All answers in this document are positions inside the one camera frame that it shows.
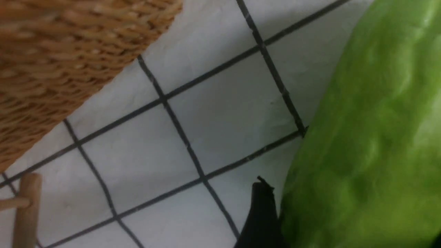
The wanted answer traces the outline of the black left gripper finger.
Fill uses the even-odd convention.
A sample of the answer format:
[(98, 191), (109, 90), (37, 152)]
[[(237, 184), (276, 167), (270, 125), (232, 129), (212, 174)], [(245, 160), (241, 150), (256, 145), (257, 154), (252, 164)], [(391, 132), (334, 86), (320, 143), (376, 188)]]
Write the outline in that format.
[(252, 185), (252, 201), (235, 248), (285, 248), (274, 188), (261, 176)]

